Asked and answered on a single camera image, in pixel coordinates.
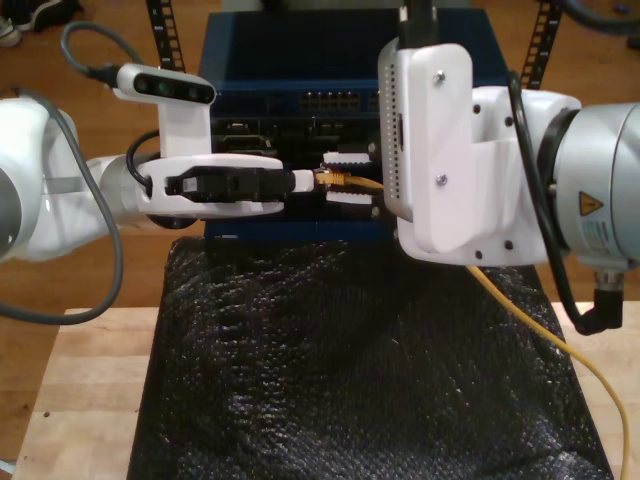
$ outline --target gray cable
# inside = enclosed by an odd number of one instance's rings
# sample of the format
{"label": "gray cable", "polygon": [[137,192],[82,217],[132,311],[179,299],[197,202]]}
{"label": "gray cable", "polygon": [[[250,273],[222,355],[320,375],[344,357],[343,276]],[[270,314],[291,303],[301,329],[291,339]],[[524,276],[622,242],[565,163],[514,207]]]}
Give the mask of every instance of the gray cable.
{"label": "gray cable", "polygon": [[100,213],[102,214],[102,217],[107,224],[109,235],[111,236],[114,257],[113,279],[111,281],[111,289],[109,290],[109,293],[107,293],[107,296],[104,298],[104,300],[102,300],[102,302],[98,306],[93,307],[91,310],[88,310],[86,312],[74,313],[71,315],[54,315],[48,313],[31,312],[0,303],[0,315],[11,317],[16,320],[22,320],[25,322],[38,323],[41,325],[77,325],[79,323],[88,322],[89,320],[93,320],[94,318],[100,316],[105,312],[105,310],[113,305],[113,302],[115,301],[116,297],[118,296],[118,292],[120,291],[120,287],[122,286],[124,254],[122,251],[122,241],[120,239],[118,225],[116,224],[116,221],[111,214],[111,210],[109,209],[107,201],[104,199],[102,193],[100,192],[100,187],[98,187],[98,185],[96,184],[95,180],[93,179],[93,175],[91,175],[89,167],[87,167],[84,156],[80,151],[80,146],[73,136],[73,132],[71,131],[69,124],[62,116],[62,114],[56,107],[51,104],[51,102],[49,102],[49,100],[36,92],[23,88],[17,88],[15,89],[15,92],[20,96],[30,97],[40,105],[42,105],[47,110],[51,118],[53,118],[53,120],[55,120],[56,123],[60,126],[60,130],[62,130],[62,133],[67,139],[67,142],[69,142],[69,147],[73,152],[73,157],[78,164],[80,173],[82,174],[85,182],[87,182],[87,186],[89,187],[93,198],[98,204]]}
{"label": "gray cable", "polygon": [[565,0],[564,11],[580,25],[608,35],[640,34],[640,18],[619,20],[598,15],[583,5],[580,0]]}
{"label": "gray cable", "polygon": [[62,47],[62,54],[64,55],[64,58],[67,60],[67,62],[69,62],[69,64],[75,70],[82,73],[83,75],[89,75],[90,67],[78,62],[71,53],[71,48],[69,47],[69,38],[71,37],[71,34],[78,30],[89,30],[91,32],[96,32],[104,35],[108,39],[115,42],[125,52],[127,52],[127,55],[129,55],[133,63],[144,65],[144,63],[142,62],[142,58],[140,58],[140,55],[138,55],[138,52],[136,52],[134,48],[129,44],[129,42],[127,42],[119,33],[114,32],[110,28],[98,25],[97,23],[93,22],[71,22],[67,24],[64,31],[62,32],[62,37],[60,37],[60,47]]}

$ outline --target black cable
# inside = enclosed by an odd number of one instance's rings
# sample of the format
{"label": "black cable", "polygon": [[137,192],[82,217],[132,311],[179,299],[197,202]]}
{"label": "black cable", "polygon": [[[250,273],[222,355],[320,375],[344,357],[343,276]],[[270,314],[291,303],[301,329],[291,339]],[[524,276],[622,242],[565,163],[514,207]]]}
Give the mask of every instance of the black cable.
{"label": "black cable", "polygon": [[586,333],[586,330],[582,321],[582,315],[578,311],[578,307],[576,307],[573,292],[571,291],[567,271],[564,267],[562,251],[559,246],[560,241],[553,228],[551,212],[547,206],[545,190],[542,185],[542,181],[540,180],[538,167],[533,155],[533,143],[531,141],[529,125],[527,124],[527,117],[524,111],[524,104],[522,102],[522,90],[520,89],[520,79],[518,74],[513,71],[509,72],[507,74],[507,81],[514,126],[516,128],[516,134],[518,135],[518,144],[520,145],[525,176],[527,178],[531,201],[536,213],[540,232],[542,233],[544,245],[547,250],[553,280],[555,281],[562,306],[567,312],[569,319],[574,324],[576,330],[584,334]]}
{"label": "black cable", "polygon": [[144,65],[142,58],[140,57],[140,55],[138,55],[138,52],[136,52],[135,49],[131,46],[131,44],[129,44],[129,42],[127,42],[119,33],[111,30],[110,28],[104,27],[102,25],[99,25],[93,22],[71,22],[67,24],[67,26],[62,32],[62,37],[60,37],[60,47],[62,48],[62,54],[64,55],[64,58],[67,60],[67,62],[69,62],[69,64],[75,70],[82,73],[83,75],[89,77],[91,76],[92,71],[99,71],[99,70],[102,70],[102,68],[89,67],[87,65],[84,65],[80,63],[78,60],[76,60],[73,54],[71,53],[71,47],[69,46],[69,38],[71,37],[71,34],[73,32],[77,32],[79,30],[88,30],[91,32],[99,33],[100,35],[107,37],[108,39],[112,40],[116,45],[118,45],[120,48],[122,48],[127,53],[127,55],[129,55],[129,58],[131,58],[131,61],[133,63]]}
{"label": "black cable", "polygon": [[142,145],[147,140],[150,140],[158,136],[160,136],[160,130],[153,130],[151,132],[147,132],[141,135],[131,144],[131,146],[129,147],[129,150],[127,150],[127,156],[125,157],[127,162],[127,169],[129,170],[129,173],[136,180],[136,182],[138,182],[140,185],[142,185],[145,188],[148,197],[151,197],[151,192],[153,190],[153,182],[151,181],[151,177],[143,177],[140,174],[140,172],[136,168],[134,157],[135,157],[136,151],[138,150],[138,148],[140,148],[140,145]]}
{"label": "black cable", "polygon": [[73,157],[78,164],[78,168],[80,169],[80,173],[84,178],[85,182],[87,182],[87,186],[93,195],[93,198],[100,209],[100,213],[104,218],[105,223],[107,224],[107,229],[109,230],[109,235],[111,236],[111,242],[113,244],[113,278],[111,280],[111,288],[107,293],[106,297],[102,302],[93,307],[91,310],[81,313],[73,313],[70,315],[54,315],[47,313],[39,313],[39,312],[31,312],[28,310],[23,310],[20,308],[16,308],[10,305],[0,304],[0,315],[5,317],[14,318],[16,320],[22,320],[30,323],[38,323],[41,325],[77,325],[79,323],[88,322],[89,320],[93,320],[94,318],[100,316],[105,312],[118,296],[118,292],[120,291],[120,287],[122,286],[122,273],[124,270],[124,254],[122,251],[122,241],[120,240],[120,232],[118,230],[118,225],[116,224],[113,215],[111,214],[111,210],[109,210],[109,205],[107,201],[102,196],[100,192],[100,188],[96,184],[93,179],[93,175],[87,167],[84,156],[82,155],[82,151],[80,150],[80,146],[73,136],[73,132],[69,127],[66,119],[62,116],[62,114],[58,111],[56,107],[54,107],[51,102],[49,102],[46,98],[41,96],[38,93],[35,93],[31,90],[26,90],[23,88],[14,89],[16,94],[20,96],[30,97],[36,102],[38,102],[42,107],[47,110],[49,116],[55,120],[55,122],[60,127],[62,134],[67,139],[69,143],[69,147],[71,148],[71,152],[73,153]]}
{"label": "black cable", "polygon": [[580,25],[609,35],[640,34],[640,19],[618,20],[591,11],[580,0],[564,0],[564,11]]}

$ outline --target black bubble wrap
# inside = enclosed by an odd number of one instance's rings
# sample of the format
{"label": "black bubble wrap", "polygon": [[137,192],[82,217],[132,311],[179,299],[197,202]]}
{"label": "black bubble wrap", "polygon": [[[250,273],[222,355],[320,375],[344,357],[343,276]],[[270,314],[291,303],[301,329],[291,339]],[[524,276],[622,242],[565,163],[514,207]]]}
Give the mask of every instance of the black bubble wrap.
{"label": "black bubble wrap", "polygon": [[130,480],[613,478],[569,358],[463,268],[183,239],[165,275]]}

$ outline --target cable connector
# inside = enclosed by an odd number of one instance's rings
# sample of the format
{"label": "cable connector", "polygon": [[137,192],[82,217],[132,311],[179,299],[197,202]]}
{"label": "cable connector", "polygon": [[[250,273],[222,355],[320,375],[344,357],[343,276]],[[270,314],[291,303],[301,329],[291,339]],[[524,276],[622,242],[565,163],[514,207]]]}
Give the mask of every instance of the cable connector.
{"label": "cable connector", "polygon": [[98,80],[110,88],[118,88],[118,72],[121,65],[105,65],[104,67],[87,67],[87,78]]}
{"label": "cable connector", "polygon": [[362,187],[370,190],[384,190],[384,185],[365,177],[352,176],[346,172],[334,172],[333,170],[321,170],[315,172],[316,183],[327,187]]}

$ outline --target metal rack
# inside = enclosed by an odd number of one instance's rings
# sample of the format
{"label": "metal rack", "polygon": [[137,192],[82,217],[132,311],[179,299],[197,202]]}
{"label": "metal rack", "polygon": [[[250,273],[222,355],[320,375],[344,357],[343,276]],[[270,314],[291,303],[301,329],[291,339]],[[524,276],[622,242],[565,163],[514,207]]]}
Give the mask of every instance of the metal rack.
{"label": "metal rack", "polygon": [[522,69],[523,88],[540,89],[561,18],[562,7],[557,0],[540,0],[540,10]]}
{"label": "metal rack", "polygon": [[[522,70],[522,86],[540,89],[551,48],[558,32],[562,7],[558,0],[538,0],[540,9]],[[162,68],[185,71],[171,0],[146,0]]]}
{"label": "metal rack", "polygon": [[146,1],[160,65],[167,70],[184,72],[184,60],[171,0]]}

